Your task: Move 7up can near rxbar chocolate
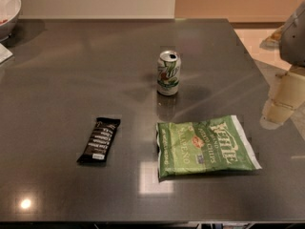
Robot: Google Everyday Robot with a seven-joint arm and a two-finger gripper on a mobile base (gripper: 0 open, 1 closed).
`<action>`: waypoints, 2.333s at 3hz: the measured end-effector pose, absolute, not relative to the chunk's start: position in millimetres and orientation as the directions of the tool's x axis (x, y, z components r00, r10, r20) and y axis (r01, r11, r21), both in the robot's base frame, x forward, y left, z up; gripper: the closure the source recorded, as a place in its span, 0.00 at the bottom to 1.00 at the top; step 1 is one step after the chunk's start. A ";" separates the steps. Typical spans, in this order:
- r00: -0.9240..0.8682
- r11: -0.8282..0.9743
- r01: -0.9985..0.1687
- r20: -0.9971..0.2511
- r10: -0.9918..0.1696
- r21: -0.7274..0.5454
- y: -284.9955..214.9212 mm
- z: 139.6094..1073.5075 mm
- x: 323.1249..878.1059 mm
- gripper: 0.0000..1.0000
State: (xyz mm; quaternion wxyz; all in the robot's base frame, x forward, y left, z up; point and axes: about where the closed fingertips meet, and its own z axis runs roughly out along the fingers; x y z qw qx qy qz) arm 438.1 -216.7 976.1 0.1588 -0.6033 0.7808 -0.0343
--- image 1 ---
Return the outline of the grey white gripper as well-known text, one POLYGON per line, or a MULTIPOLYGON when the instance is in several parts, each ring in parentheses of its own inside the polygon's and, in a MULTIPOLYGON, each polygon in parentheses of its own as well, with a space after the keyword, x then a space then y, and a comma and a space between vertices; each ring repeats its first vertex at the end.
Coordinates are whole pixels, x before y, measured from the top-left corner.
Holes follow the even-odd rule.
POLYGON ((274 76, 260 119, 267 130, 282 126, 305 102, 305 2, 285 22, 279 51, 282 60, 295 66, 274 76))

